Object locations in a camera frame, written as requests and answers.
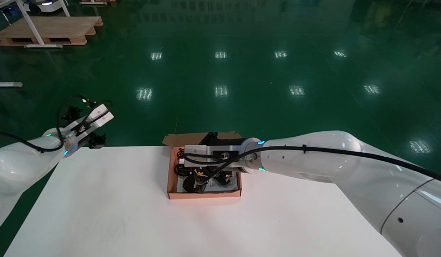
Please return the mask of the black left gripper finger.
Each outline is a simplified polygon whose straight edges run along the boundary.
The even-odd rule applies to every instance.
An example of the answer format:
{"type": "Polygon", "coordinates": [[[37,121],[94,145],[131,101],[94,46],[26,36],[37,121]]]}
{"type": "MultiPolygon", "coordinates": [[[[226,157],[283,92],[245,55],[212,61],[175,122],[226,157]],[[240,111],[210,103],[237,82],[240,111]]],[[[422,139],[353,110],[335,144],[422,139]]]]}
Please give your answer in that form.
{"type": "Polygon", "coordinates": [[[73,122],[81,117],[82,109],[79,107],[69,106],[66,112],[62,114],[62,120],[73,122]]]}
{"type": "Polygon", "coordinates": [[[106,145],[106,134],[97,135],[91,133],[89,135],[88,147],[89,148],[103,148],[106,145]]]}

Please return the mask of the black cloth-covered right gripper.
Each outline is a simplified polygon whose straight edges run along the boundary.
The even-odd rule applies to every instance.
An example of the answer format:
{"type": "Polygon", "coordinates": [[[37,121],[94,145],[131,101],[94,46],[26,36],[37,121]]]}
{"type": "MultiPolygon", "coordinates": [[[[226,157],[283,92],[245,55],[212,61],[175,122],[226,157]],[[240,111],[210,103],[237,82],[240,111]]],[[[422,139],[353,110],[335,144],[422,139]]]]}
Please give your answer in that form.
{"type": "MultiPolygon", "coordinates": [[[[203,145],[242,145],[246,138],[219,139],[217,132],[209,132],[203,138],[203,145]]],[[[215,179],[220,185],[228,185],[228,172],[212,170],[211,166],[192,168],[194,175],[194,185],[201,186],[207,184],[210,179],[215,179]]]]}

